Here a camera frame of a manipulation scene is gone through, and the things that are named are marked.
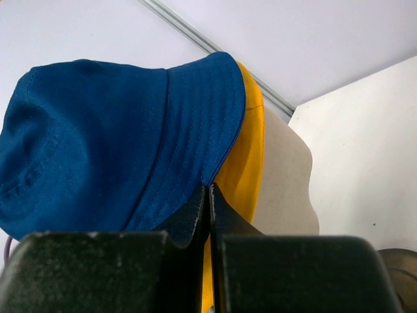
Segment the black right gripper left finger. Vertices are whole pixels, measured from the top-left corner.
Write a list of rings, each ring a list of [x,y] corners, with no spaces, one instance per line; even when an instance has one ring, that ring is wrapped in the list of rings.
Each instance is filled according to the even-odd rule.
[[[206,188],[152,231],[37,232],[1,275],[2,312],[199,312]]]

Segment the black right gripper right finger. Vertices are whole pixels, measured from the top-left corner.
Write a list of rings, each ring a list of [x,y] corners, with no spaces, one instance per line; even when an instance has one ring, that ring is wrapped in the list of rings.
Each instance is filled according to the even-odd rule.
[[[401,312],[379,254],[350,236],[265,235],[209,189],[217,312]]]

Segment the yellow bucket hat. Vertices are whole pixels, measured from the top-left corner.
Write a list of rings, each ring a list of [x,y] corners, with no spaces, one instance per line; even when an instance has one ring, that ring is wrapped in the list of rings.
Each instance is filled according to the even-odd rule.
[[[253,222],[259,199],[265,153],[265,108],[260,87],[242,64],[246,111],[240,134],[214,182],[226,202],[246,221]]]

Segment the dark blue bucket hat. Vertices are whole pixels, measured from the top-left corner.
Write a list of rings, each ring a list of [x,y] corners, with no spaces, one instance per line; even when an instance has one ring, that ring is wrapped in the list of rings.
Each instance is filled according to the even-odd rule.
[[[213,183],[246,111],[238,63],[181,66],[80,59],[32,68],[1,131],[1,228],[151,230]]]

